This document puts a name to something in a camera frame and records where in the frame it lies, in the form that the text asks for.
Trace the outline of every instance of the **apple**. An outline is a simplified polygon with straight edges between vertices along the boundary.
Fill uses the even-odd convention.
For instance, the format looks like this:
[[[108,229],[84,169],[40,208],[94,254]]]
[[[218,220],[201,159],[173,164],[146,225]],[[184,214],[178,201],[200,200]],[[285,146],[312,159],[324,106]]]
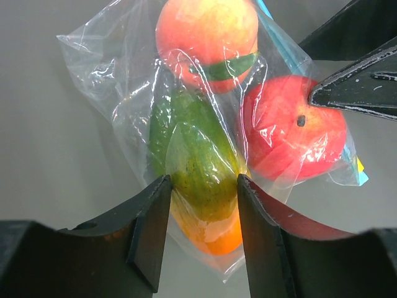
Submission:
[[[168,0],[156,26],[156,45],[165,65],[184,83],[226,93],[249,73],[208,80],[194,69],[257,52],[257,13],[248,0]]]
[[[329,171],[341,159],[346,122],[339,110],[309,106],[316,84],[303,76],[282,76],[246,94],[241,141],[248,165],[261,176],[303,181]]]

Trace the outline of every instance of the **plastic bag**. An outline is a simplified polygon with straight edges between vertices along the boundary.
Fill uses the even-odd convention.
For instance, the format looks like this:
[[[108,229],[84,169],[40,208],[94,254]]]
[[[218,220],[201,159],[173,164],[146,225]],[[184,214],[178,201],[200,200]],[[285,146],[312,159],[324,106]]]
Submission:
[[[343,115],[307,105],[316,68],[258,3],[116,0],[58,36],[141,186],[171,175],[169,234],[224,281],[244,262],[239,173],[283,202],[316,176],[359,183]]]

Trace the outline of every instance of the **green leaf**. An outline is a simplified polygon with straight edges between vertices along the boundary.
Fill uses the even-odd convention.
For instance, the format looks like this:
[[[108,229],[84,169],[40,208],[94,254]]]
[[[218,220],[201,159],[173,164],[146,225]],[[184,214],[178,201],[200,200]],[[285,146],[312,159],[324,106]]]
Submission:
[[[224,60],[219,63],[204,65],[201,69],[194,67],[190,68],[191,73],[204,72],[204,75],[209,81],[224,81],[226,79],[233,79],[245,73],[257,60],[259,52],[251,53],[238,58]]]

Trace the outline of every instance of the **gray table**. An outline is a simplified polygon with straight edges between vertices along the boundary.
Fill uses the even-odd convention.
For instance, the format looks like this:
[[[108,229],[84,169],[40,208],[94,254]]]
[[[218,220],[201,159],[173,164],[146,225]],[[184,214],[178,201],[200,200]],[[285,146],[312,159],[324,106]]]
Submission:
[[[112,128],[75,90],[56,34],[89,20],[109,0],[16,0],[0,8],[0,219],[73,228],[138,192]],[[269,1],[299,42],[348,0]],[[326,73],[343,63],[320,63]],[[357,232],[397,226],[397,122],[346,114],[370,181],[297,186],[288,204],[327,225]],[[224,285],[168,238],[156,298],[249,297],[245,268]]]

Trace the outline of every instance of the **apple stem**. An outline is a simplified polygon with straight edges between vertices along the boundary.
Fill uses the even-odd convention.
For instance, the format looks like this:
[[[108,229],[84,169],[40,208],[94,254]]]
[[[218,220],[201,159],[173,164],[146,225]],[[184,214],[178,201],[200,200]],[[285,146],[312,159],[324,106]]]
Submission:
[[[300,116],[298,117],[298,120],[297,120],[297,125],[298,125],[299,127],[304,127],[305,124],[306,124],[306,116],[305,116],[305,115],[300,115]]]

